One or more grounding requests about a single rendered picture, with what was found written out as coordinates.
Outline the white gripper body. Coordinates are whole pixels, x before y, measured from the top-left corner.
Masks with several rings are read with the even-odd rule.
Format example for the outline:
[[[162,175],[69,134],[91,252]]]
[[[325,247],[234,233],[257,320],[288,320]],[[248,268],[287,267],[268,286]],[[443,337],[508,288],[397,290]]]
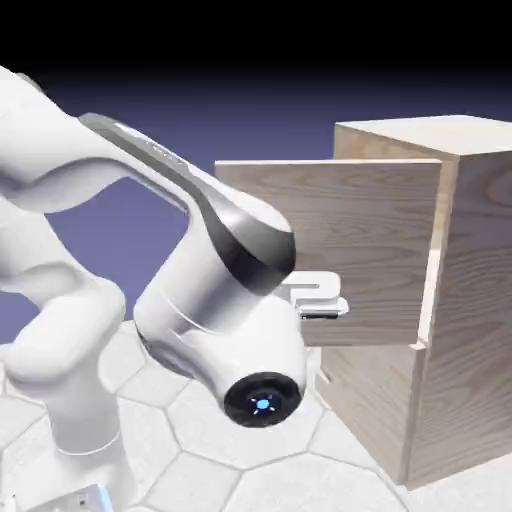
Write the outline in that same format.
[[[299,302],[295,304],[302,320],[336,320],[349,313],[349,304],[342,298],[316,302]]]

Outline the large light wood cabinet door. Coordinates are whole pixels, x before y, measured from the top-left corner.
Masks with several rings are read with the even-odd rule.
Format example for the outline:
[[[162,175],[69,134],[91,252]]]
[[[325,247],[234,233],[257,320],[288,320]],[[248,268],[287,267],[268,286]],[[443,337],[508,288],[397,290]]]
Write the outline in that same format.
[[[432,159],[215,164],[218,179],[288,219],[298,269],[340,276],[350,311],[305,322],[313,346],[416,342],[440,174]]]

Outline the small light wood cabinet door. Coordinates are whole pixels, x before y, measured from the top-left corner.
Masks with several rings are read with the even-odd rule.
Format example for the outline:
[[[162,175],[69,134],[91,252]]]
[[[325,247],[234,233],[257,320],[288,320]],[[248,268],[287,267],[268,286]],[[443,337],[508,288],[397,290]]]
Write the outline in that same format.
[[[408,480],[422,378],[423,343],[324,347],[316,389],[377,464],[396,483]]]

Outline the light wood cabinet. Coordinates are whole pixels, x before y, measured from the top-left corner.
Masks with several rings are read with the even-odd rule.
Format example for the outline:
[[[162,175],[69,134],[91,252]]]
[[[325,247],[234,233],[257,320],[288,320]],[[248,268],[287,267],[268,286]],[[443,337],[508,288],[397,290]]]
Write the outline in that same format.
[[[512,453],[512,122],[342,122],[334,153],[442,163],[417,341],[428,355],[402,485]]]

